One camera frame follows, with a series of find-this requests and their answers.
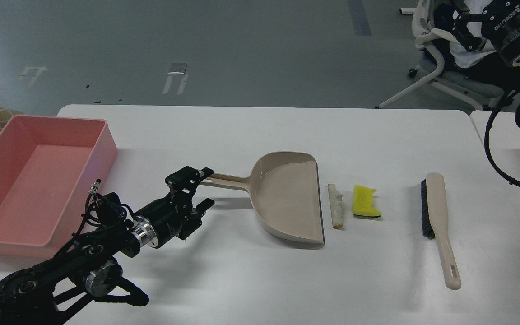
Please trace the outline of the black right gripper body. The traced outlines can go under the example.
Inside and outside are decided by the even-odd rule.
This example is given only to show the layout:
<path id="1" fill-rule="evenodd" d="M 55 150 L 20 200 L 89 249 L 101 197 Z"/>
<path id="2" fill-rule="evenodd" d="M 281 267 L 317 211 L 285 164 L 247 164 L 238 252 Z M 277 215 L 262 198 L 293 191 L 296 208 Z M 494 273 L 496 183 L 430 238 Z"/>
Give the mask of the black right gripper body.
<path id="1" fill-rule="evenodd" d="M 485 6 L 483 37 L 508 66 L 520 66 L 520 0 L 493 0 Z"/>

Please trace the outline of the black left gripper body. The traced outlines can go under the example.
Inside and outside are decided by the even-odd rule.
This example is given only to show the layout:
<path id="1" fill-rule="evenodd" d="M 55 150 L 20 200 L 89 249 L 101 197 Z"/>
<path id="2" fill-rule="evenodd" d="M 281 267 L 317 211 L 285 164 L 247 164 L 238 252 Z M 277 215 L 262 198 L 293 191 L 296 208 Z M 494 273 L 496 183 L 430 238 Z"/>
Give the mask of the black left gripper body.
<path id="1" fill-rule="evenodd" d="M 200 228 L 202 220 L 192 220 L 192 198 L 192 194 L 168 194 L 135 212 L 134 232 L 142 245 L 160 248 L 172 238 L 184 240 Z"/>

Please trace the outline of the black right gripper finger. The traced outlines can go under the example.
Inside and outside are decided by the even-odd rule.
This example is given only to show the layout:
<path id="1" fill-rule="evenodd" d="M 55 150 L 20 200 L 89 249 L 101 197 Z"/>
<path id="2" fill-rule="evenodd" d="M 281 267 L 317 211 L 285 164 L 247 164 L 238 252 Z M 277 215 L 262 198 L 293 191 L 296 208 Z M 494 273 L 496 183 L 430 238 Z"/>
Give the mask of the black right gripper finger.
<path id="1" fill-rule="evenodd" d="M 487 40 L 473 35 L 468 28 L 470 22 L 482 23 L 485 21 L 485 18 L 487 18 L 487 15 L 482 13 L 458 13 L 457 17 L 454 18 L 451 33 L 466 51 L 480 51 L 485 47 Z"/>

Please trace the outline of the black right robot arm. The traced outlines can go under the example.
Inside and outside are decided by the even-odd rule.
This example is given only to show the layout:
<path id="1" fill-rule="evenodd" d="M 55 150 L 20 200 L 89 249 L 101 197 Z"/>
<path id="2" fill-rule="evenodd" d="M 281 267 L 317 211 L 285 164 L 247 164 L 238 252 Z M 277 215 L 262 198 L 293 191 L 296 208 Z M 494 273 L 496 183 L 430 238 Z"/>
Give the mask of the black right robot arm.
<path id="1" fill-rule="evenodd" d="M 503 88 L 501 102 L 520 93 L 520 0 L 452 0 L 451 33 L 461 47 L 457 66 Z M 520 103 L 515 111 L 520 128 Z"/>

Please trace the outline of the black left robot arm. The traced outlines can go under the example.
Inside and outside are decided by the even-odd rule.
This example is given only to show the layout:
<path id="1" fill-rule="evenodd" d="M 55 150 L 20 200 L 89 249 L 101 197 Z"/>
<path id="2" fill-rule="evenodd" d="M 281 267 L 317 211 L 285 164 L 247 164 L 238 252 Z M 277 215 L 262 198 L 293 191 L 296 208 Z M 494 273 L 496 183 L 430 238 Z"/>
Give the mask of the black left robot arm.
<path id="1" fill-rule="evenodd" d="M 186 239 L 202 226 L 214 200 L 193 204 L 211 168 L 186 166 L 165 179 L 169 193 L 134 212 L 116 193 L 101 195 L 101 180 L 89 190 L 81 226 L 49 260 L 0 280 L 0 325 L 63 325 L 89 303 L 145 306 L 149 297 L 124 278 L 114 257 L 136 257 L 142 247 L 158 249 Z M 83 225 L 94 226 L 82 233 Z"/>

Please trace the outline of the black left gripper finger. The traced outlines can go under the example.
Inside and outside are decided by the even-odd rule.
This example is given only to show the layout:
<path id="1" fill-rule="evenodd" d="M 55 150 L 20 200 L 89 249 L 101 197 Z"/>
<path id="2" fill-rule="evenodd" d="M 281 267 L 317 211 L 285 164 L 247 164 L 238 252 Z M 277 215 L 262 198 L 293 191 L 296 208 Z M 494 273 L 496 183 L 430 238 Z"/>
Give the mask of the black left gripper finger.
<path id="1" fill-rule="evenodd" d="M 171 193 L 194 194 L 200 183 L 213 173 L 214 171 L 211 168 L 195 169 L 185 166 L 165 177 L 165 184 L 169 187 Z"/>
<path id="2" fill-rule="evenodd" d="M 196 207 L 192 209 L 192 220 L 197 220 L 201 222 L 203 216 L 205 216 L 206 212 L 215 205 L 215 201 L 211 198 L 206 198 L 201 201 Z"/>

